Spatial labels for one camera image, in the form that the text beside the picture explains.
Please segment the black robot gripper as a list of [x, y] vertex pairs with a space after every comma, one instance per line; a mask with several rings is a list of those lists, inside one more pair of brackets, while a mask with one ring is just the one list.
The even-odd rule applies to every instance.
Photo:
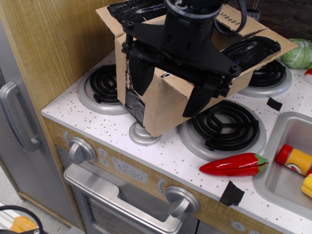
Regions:
[[122, 51], [129, 62], [133, 89], [144, 95], [155, 68], [195, 86], [183, 117], [196, 117], [212, 97], [226, 96], [240, 67], [212, 43], [222, 0], [167, 0], [163, 25], [127, 21]]

